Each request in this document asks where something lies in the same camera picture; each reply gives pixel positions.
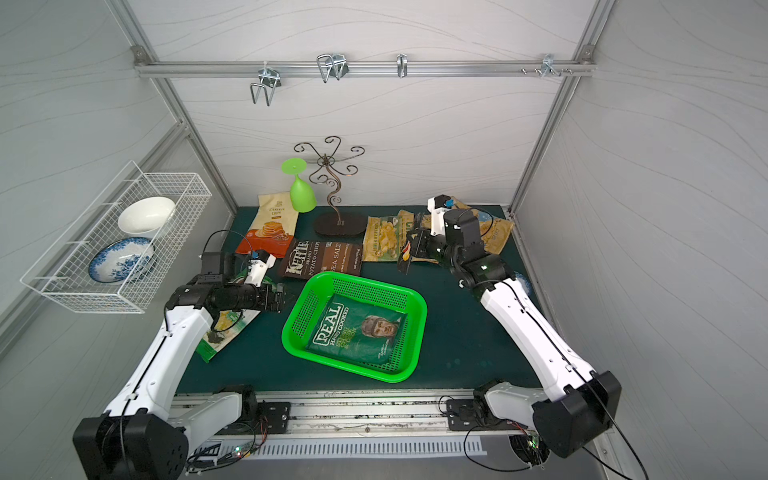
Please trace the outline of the green-label kettle chips bag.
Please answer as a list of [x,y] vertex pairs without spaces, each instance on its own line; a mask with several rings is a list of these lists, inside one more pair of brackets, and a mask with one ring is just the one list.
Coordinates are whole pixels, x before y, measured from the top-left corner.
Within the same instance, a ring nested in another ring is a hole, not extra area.
[[363,240],[364,262],[397,262],[412,229],[414,214],[400,210],[396,215],[368,217]]

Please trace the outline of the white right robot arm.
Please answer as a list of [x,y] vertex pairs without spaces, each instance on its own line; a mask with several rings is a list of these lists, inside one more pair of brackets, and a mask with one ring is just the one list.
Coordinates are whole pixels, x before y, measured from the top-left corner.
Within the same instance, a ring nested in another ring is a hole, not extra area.
[[528,296],[522,281],[497,254],[487,252],[479,219],[446,195],[429,200],[430,225],[420,217],[398,259],[408,272],[416,258],[448,269],[479,301],[527,359],[540,386],[489,383],[476,392],[481,414],[524,425],[549,451],[566,458],[614,426],[622,386],[597,372],[558,334]]

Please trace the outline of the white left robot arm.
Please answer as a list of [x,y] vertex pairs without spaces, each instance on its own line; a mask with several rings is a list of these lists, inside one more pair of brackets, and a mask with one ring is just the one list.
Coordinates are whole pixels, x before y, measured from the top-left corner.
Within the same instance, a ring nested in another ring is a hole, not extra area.
[[126,385],[97,417],[80,421],[72,442],[89,479],[177,479],[194,468],[204,442],[233,424],[248,428],[260,445],[266,426],[253,389],[235,386],[175,416],[171,407],[197,346],[227,310],[278,312],[283,288],[265,282],[276,259],[251,253],[243,281],[234,279],[232,257],[207,252],[202,271],[178,287],[163,320]]

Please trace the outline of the green Real chips bag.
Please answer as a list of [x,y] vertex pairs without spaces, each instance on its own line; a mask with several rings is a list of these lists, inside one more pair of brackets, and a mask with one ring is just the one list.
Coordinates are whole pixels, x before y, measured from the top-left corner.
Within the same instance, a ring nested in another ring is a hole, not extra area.
[[407,315],[352,298],[333,295],[324,308],[306,350],[352,364],[390,362]]

